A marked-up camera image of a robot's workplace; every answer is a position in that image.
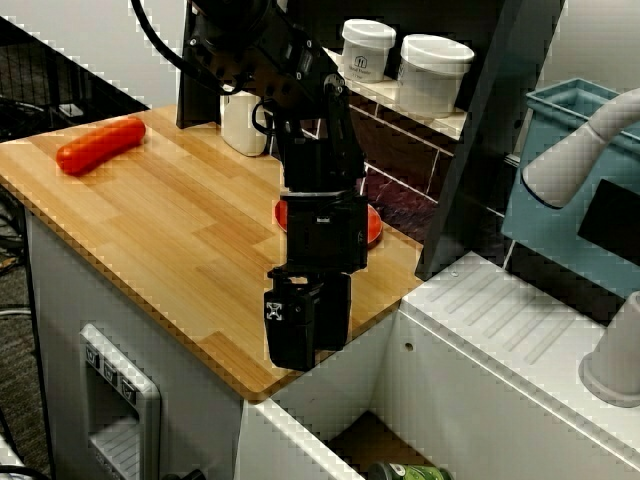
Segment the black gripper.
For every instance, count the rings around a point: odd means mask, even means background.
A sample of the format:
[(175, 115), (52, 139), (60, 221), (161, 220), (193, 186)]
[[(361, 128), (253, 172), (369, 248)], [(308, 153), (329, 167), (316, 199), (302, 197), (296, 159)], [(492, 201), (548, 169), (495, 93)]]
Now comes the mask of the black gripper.
[(368, 206), (356, 192), (283, 194), (280, 201), (286, 262), (268, 272), (266, 337), (273, 364), (306, 372), (314, 366), (315, 349), (339, 351), (347, 342), (351, 275), (367, 266)]

